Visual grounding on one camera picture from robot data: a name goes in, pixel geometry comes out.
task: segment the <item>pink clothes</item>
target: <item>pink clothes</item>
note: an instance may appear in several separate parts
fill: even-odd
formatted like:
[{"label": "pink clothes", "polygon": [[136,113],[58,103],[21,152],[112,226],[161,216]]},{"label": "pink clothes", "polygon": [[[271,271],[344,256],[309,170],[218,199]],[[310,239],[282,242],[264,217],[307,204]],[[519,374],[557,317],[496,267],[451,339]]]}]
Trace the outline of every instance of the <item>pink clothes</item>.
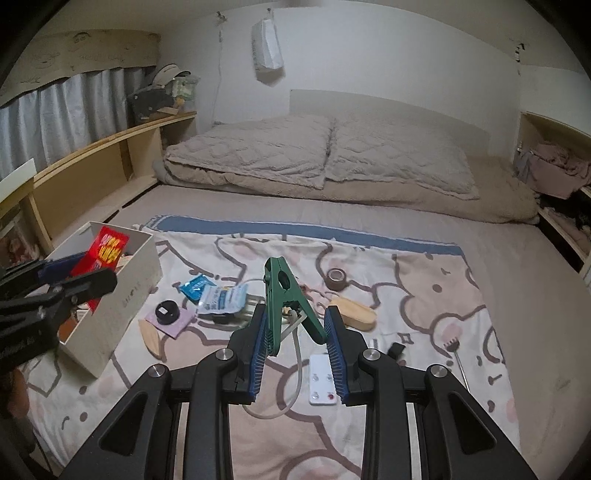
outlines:
[{"label": "pink clothes", "polygon": [[591,183],[591,162],[554,144],[541,143],[522,154],[519,178],[536,192],[567,199]]}]

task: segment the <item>mattress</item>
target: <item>mattress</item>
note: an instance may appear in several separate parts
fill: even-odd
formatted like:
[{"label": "mattress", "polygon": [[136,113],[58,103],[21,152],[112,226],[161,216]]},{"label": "mattress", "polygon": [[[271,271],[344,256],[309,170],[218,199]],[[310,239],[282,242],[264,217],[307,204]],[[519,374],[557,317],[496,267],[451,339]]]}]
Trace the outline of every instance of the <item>mattress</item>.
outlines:
[{"label": "mattress", "polygon": [[522,454],[538,477],[558,478],[591,427],[591,296],[531,225],[173,186],[156,187],[111,221],[131,226],[155,215],[301,222],[458,244],[502,345]]}]

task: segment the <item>bag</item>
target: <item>bag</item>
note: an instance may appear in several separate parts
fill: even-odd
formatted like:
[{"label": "bag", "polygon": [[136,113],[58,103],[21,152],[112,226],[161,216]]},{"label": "bag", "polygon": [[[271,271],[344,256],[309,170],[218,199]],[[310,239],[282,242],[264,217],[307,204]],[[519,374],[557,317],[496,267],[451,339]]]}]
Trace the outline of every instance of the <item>bag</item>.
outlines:
[{"label": "bag", "polygon": [[257,72],[268,73],[283,68],[277,28],[271,18],[252,27],[252,57]]}]

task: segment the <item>ceiling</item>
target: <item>ceiling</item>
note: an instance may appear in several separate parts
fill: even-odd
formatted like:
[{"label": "ceiling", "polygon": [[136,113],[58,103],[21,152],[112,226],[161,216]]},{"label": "ceiling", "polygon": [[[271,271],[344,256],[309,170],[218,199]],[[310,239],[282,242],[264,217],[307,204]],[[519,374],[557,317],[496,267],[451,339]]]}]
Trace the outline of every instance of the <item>ceiling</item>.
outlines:
[{"label": "ceiling", "polygon": [[[276,8],[330,4],[335,0],[278,0]],[[548,3],[550,0],[528,0]],[[130,28],[164,33],[175,25],[261,0],[70,0],[39,35],[91,28]],[[513,56],[519,43],[524,64],[583,72],[564,38],[526,0],[371,0],[402,8],[462,30]]]}]

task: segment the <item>bedsheet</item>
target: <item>bedsheet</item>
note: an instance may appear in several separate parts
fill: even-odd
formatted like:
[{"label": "bedsheet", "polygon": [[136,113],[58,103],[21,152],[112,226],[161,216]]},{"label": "bedsheet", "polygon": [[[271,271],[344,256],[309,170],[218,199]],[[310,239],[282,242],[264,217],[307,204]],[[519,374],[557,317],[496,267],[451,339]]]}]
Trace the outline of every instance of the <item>bedsheet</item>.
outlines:
[{"label": "bedsheet", "polygon": [[[349,286],[340,294],[370,305],[378,314],[377,327],[364,333],[368,345],[376,339],[386,351],[392,342],[402,343],[406,349],[401,364],[426,369],[441,363],[461,378],[454,358],[444,348],[446,342],[459,338],[458,353],[472,394],[518,446],[517,415],[502,352],[458,246],[319,226],[209,222],[179,216],[156,218],[144,230],[156,235],[164,276],[137,319],[153,312],[165,299],[174,299],[193,313],[194,306],[178,287],[197,273],[218,284],[246,283],[250,294],[263,299],[262,273],[270,256],[286,257],[322,317],[336,295],[324,285],[323,277],[330,268],[342,268]],[[225,346],[237,327],[216,325],[195,315],[177,340],[161,335],[163,362],[171,369],[191,365]],[[326,351],[304,330],[299,331],[299,338],[304,359]],[[49,353],[26,369],[31,418],[61,463],[69,460],[142,369],[156,362],[145,356],[134,323],[111,360],[96,381],[69,365],[60,353]],[[263,387],[253,410],[268,414],[282,408],[293,395],[296,376],[295,352],[286,341],[278,357],[267,359]],[[280,419],[254,420],[240,407],[230,408],[236,478],[356,478],[360,474],[365,409],[340,404],[311,406],[307,379],[304,360],[303,390],[292,411]],[[179,462],[182,431],[181,427]],[[415,452],[414,464],[419,463]],[[180,471],[177,469],[177,478],[181,478]]]}]

